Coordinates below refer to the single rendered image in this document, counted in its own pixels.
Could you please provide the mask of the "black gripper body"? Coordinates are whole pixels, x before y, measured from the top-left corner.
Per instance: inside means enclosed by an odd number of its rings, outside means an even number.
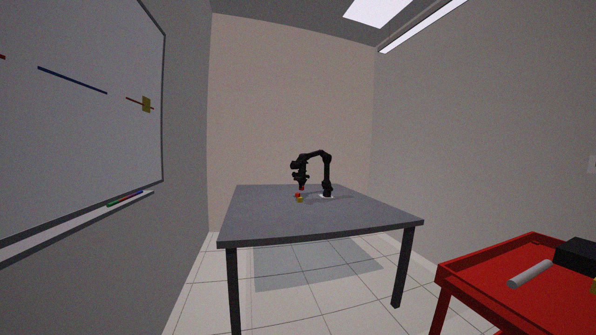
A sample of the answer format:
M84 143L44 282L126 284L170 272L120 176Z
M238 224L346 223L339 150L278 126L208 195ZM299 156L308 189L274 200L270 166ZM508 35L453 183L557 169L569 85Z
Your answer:
M299 176L294 177L295 181L302 181L302 180L306 180L306 178L310 178L310 176L308 174L306 174L307 170L306 169L299 169Z

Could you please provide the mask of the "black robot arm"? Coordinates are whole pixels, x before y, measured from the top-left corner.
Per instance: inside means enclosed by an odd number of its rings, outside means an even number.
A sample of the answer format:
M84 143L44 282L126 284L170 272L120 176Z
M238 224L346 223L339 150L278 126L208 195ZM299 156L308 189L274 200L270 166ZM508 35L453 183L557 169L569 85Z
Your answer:
M296 161L291 161L290 168L291 169L306 169L306 164L308 164L308 160L316 155L320 155L322 157L322 161L324 162L324 180L322 181L322 188L324 189L323 195L325 198L331 197L331 191L333 191L331 181L330 181L330 163L332 161L332 155L328 154L324 150L317 150L311 153L300 154ZM301 162L301 163L300 163Z

